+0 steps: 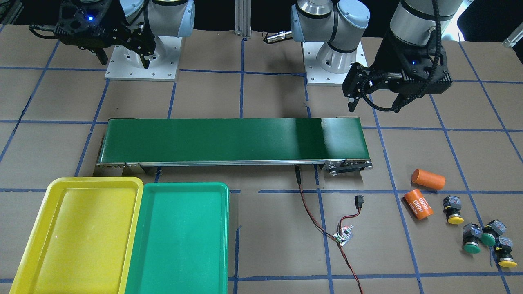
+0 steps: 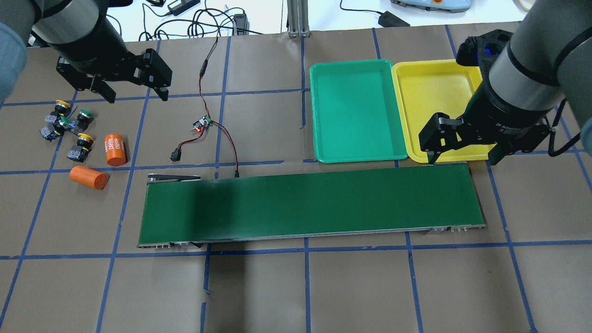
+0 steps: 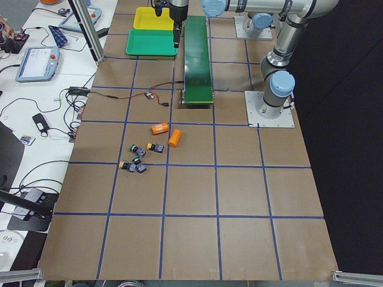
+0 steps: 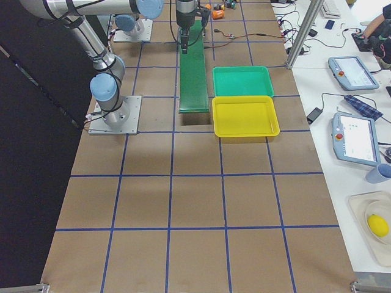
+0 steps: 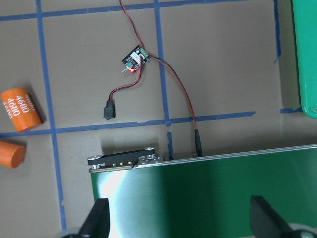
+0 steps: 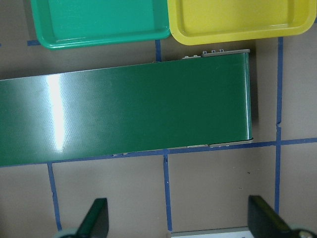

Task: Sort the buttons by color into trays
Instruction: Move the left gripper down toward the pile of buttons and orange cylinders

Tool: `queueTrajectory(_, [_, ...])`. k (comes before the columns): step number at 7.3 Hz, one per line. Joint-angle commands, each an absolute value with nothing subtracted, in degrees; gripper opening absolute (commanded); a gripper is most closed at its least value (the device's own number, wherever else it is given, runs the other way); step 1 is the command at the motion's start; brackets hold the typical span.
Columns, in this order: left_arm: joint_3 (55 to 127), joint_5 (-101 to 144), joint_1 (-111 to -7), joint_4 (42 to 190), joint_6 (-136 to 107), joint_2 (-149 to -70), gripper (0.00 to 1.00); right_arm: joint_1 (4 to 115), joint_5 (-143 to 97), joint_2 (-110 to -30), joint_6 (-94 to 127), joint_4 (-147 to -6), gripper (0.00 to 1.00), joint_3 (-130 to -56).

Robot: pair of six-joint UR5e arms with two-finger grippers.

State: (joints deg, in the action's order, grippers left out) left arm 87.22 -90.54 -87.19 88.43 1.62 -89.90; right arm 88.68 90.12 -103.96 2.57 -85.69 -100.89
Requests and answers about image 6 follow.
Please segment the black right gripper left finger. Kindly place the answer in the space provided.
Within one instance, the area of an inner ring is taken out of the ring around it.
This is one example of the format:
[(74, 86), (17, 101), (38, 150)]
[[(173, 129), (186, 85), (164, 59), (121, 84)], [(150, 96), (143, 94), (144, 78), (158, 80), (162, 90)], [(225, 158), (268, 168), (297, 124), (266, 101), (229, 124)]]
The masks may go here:
[(94, 200), (84, 220), (79, 226), (77, 238), (106, 238), (109, 231), (107, 198)]

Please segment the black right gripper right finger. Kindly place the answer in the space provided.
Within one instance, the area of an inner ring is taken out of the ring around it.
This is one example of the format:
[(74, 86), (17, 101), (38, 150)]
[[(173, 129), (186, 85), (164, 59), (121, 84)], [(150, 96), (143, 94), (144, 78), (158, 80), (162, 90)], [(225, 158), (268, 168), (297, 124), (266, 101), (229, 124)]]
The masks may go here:
[(255, 238), (297, 237), (297, 230), (291, 229), (259, 195), (248, 197), (248, 228)]

